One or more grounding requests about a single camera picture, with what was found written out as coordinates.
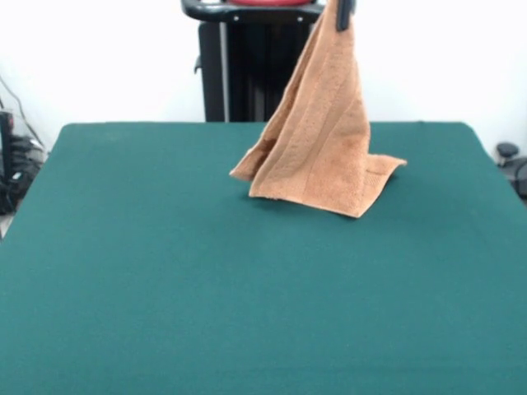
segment brown towel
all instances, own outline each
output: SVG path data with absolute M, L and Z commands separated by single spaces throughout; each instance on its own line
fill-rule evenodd
M 359 217 L 406 161 L 368 154 L 352 20 L 337 32 L 337 5 L 328 0 L 282 102 L 231 175 L 252 181 L 251 197 Z

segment black object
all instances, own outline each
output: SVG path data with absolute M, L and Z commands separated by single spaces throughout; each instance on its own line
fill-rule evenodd
M 349 27 L 349 15 L 355 12 L 355 0 L 339 0 L 337 9 L 337 31 Z
M 15 135 L 14 126 L 12 114 L 0 111 L 0 216 L 16 211 L 42 166 L 42 150 L 30 137 Z
M 520 149 L 515 144 L 503 142 L 497 145 L 499 167 L 512 187 L 522 198 L 527 198 L 527 156 L 515 158 Z
M 340 0 L 338 30 L 355 0 Z M 282 99 L 311 26 L 324 6 L 254 6 L 181 0 L 198 29 L 207 122 L 266 122 Z

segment black cable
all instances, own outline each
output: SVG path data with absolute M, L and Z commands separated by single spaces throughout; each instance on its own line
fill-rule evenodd
M 0 167 L 0 215 L 6 215 L 16 213 L 17 205 L 39 173 L 42 160 L 37 153 L 42 153 L 42 150 L 30 136 L 11 135 L 12 126 L 9 123 L 12 114 L 8 114 L 7 118 L 5 113 L 0 114 L 2 142 L 7 144 L 4 148 L 9 147 L 7 151 L 0 151 L 0 160 L 4 164 L 3 169 Z
M 9 93 L 9 95 L 11 95 L 13 97 L 13 99 L 15 99 L 15 101 L 18 103 L 18 109 L 20 111 L 20 116 L 24 120 L 24 123 L 26 124 L 27 128 L 30 129 L 30 132 L 33 135 L 33 137 L 36 139 L 37 142 L 39 142 L 39 144 L 42 147 L 45 147 L 45 145 L 42 142 L 42 140 L 40 140 L 39 135 L 35 132 L 35 130 L 31 127 L 30 123 L 27 121 L 26 114 L 24 113 L 24 107 L 22 107 L 22 102 L 21 102 L 20 98 L 15 94 L 15 92 L 13 92 L 11 90 L 9 85 L 3 80 L 2 75 L 0 75 L 0 83 L 2 83 L 2 85 L 6 89 L 7 93 Z

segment orange towel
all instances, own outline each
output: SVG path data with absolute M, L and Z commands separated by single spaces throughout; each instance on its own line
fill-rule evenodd
M 337 32 L 337 7 L 328 1 L 282 102 L 231 175 L 252 181 L 251 197 L 360 217 L 406 161 L 368 154 L 352 19 Z

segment green table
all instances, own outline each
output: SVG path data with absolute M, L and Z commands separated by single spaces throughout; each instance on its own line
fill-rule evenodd
M 1 394 L 525 394 L 527 210 L 459 123 L 352 220 L 247 197 L 261 124 L 66 127 L 0 245 Z

